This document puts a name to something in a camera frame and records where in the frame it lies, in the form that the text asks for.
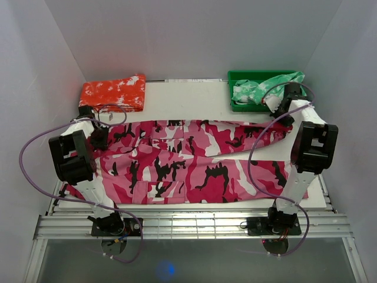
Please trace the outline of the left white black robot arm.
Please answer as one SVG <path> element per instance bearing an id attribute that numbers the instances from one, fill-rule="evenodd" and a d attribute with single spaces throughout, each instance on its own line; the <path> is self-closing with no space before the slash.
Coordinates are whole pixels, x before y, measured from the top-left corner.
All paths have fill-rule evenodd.
<path id="1" fill-rule="evenodd" d="M 79 116 L 66 131 L 49 139 L 49 148 L 58 178 L 80 192 L 90 202 L 94 213 L 89 217 L 102 232 L 118 236 L 124 232 L 125 222 L 119 212 L 114 211 L 114 202 L 106 195 L 101 185 L 95 150 L 108 149 L 107 126 L 95 122 L 95 110 L 81 106 Z"/>

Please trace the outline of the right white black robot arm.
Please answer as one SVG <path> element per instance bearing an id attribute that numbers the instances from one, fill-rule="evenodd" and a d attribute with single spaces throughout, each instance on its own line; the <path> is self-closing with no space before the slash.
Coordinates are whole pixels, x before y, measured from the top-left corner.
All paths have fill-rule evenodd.
<path id="1" fill-rule="evenodd" d="M 325 122 L 312 105 L 313 98 L 303 95 L 301 83 L 282 83 L 283 98 L 266 94 L 263 102 L 272 117 L 284 126 L 298 125 L 290 153 L 291 171 L 280 196 L 274 201 L 266 219 L 267 230 L 273 234 L 300 235 L 298 205 L 315 177 L 332 164 L 338 127 Z"/>

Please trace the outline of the pink camouflage trousers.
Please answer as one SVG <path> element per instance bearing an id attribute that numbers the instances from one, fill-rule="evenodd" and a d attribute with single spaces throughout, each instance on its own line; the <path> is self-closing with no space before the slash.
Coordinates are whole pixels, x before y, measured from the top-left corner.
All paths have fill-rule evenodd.
<path id="1" fill-rule="evenodd" d="M 101 185 L 117 204 L 232 203 L 279 195 L 288 161 L 228 159 L 283 140 L 279 123 L 153 120 L 112 127 L 95 150 Z"/>

